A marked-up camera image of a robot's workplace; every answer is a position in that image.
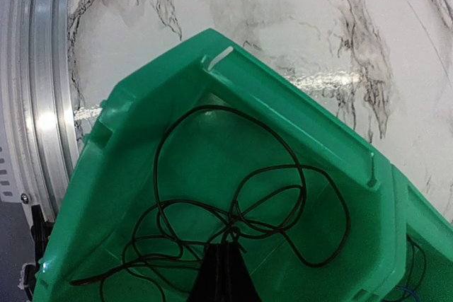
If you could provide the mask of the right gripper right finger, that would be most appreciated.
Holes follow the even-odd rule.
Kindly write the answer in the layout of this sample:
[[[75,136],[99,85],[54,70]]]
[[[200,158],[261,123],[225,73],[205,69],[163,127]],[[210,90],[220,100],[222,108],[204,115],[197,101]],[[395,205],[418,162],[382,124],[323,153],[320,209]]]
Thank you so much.
[[[235,243],[226,243],[224,257],[224,300],[231,302],[260,302],[241,251]]]

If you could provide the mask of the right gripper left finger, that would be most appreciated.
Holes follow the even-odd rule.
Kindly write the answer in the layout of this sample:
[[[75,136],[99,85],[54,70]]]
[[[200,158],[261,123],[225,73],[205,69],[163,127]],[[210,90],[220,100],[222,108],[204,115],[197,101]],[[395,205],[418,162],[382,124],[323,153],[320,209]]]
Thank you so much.
[[[222,301],[222,245],[207,247],[189,301]]]

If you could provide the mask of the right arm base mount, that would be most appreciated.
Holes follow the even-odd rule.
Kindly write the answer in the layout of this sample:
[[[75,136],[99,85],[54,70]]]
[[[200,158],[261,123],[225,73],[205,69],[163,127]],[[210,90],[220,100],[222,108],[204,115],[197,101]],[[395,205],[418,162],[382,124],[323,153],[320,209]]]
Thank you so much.
[[[34,261],[23,264],[21,269],[21,280],[18,285],[18,287],[25,292],[28,301],[33,300],[36,285],[35,275],[40,270],[39,261],[45,253],[45,249],[50,239],[50,234],[55,224],[54,222],[45,219],[39,204],[31,207],[31,214],[33,224],[30,227],[30,233],[34,244]]]

